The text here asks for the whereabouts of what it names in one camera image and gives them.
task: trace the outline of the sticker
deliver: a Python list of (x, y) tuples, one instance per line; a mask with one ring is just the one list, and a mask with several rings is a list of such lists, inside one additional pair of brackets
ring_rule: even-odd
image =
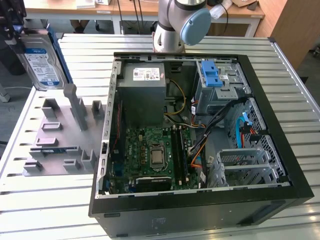
[(225, 80), (228, 80), (228, 75), (220, 75), (220, 79), (225, 79)]
[(200, 174), (200, 178), (201, 180), (206, 183), (206, 175), (204, 174), (204, 172), (202, 171), (201, 174)]
[(49, 63), (49, 56), (44, 48), (26, 48), (24, 56), (41, 84), (59, 85), (58, 75), (55, 68)]
[(47, 149), (47, 150), (42, 150), (41, 152), (43, 152), (43, 153), (54, 153), (55, 151), (53, 151), (51, 149)]
[(196, 115), (196, 107), (195, 106), (191, 106), (191, 113), (193, 115)]
[(208, 164), (212, 164), (214, 162), (214, 157), (213, 156), (209, 156), (207, 163)]
[(166, 218), (161, 217), (161, 218), (153, 218), (151, 220), (151, 229), (153, 230), (159, 230), (160, 228), (163, 229), (166, 223)]
[(135, 68), (133, 70), (133, 81), (159, 81), (160, 69), (153, 68)]
[(96, 11), (97, 14), (111, 14), (110, 11)]

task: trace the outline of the white table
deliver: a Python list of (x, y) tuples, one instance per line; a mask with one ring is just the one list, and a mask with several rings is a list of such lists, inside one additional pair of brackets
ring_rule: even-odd
[[(66, 34), (60, 41), (77, 95), (106, 102), (114, 52), (151, 52), (151, 36)], [(188, 53), (248, 55), (314, 198), (258, 226), (182, 232), (148, 239), (320, 239), (320, 109), (274, 43), (266, 38), (206, 37)], [(60, 90), (33, 88), (0, 161), (0, 237), (8, 240), (106, 240), (88, 217), (92, 174), (24, 177), (23, 165), (44, 116), (45, 97), (68, 104)]]

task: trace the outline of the green motherboard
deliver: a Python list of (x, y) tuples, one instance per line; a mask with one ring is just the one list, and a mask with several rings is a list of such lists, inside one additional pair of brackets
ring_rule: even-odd
[[(128, 128), (125, 134), (125, 161), (123, 164), (123, 179), (118, 181), (119, 194), (134, 191), (130, 182), (140, 177), (170, 177), (170, 190), (185, 190), (198, 188), (196, 171), (189, 171), (186, 181), (177, 182), (177, 159), (173, 151), (172, 128)], [(189, 128), (179, 130), (182, 136), (185, 161), (187, 150), (192, 145)]]

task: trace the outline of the power supply label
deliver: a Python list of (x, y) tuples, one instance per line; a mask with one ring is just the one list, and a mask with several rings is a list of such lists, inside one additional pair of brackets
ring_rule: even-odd
[(133, 70), (133, 81), (160, 81), (160, 69), (158, 67), (139, 67)]
[(58, 75), (44, 48), (26, 48), (24, 56), (41, 84), (46, 86), (59, 85)]

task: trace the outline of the cpu socket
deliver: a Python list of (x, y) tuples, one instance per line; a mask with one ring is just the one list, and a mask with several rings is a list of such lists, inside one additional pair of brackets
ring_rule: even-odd
[(165, 146), (161, 143), (152, 144), (150, 149), (150, 168), (159, 172), (165, 167)]

